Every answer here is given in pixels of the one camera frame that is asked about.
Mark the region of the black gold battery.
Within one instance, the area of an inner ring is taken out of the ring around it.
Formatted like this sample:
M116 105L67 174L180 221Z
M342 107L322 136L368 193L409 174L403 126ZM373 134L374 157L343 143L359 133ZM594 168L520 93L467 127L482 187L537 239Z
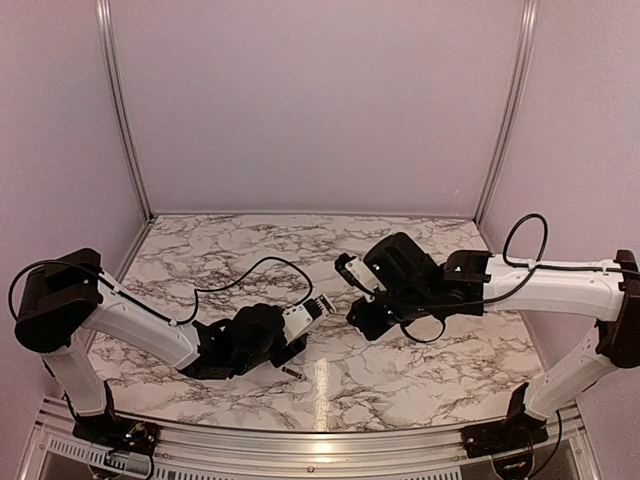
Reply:
M282 367L282 372L286 373L287 375L290 375L298 380L302 380L304 378L304 375L300 372L294 371L290 368L287 367Z

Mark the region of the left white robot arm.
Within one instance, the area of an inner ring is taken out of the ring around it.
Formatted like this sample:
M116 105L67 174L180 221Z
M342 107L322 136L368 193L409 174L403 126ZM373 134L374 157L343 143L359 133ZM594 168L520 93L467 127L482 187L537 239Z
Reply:
M287 362L322 308L310 296L289 308L257 303L233 318L203 324L178 320L144 304L101 267L89 248L19 271L11 286L24 285L20 304L10 304L14 333L41 355L62 386L74 413L106 445L125 438L126 423L112 412L108 385L94 370L76 336L93 330L115 337L197 380L227 380L270 362Z

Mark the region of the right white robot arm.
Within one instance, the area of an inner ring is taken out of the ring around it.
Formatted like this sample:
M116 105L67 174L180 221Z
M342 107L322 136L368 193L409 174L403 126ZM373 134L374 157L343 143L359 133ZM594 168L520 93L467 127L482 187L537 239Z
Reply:
M583 340L544 375L511 396L495 430L506 448L535 424L617 369L639 365L639 271L632 252L587 263L510 260L482 250L458 250L436 263L408 235L384 238L364 257L342 254L336 271L363 292L347 316L368 340L392 326L432 317L501 311L564 313L595 319Z

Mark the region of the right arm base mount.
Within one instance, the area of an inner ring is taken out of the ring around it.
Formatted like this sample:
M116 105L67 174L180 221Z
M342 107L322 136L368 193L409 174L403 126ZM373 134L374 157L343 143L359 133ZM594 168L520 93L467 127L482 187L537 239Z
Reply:
M546 421L526 412L525 382L511 394L503 419L464 427L461 430L463 448L468 458L495 455L519 448L532 447L549 439Z

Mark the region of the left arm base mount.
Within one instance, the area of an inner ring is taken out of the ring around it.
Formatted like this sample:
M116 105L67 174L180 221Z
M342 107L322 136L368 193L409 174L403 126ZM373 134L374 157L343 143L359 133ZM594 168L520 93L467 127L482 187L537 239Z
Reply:
M65 400L74 419L73 436L111 450L152 456L155 452L159 426L117 415L111 389L104 383L106 407L98 415L82 416L76 412L68 395Z

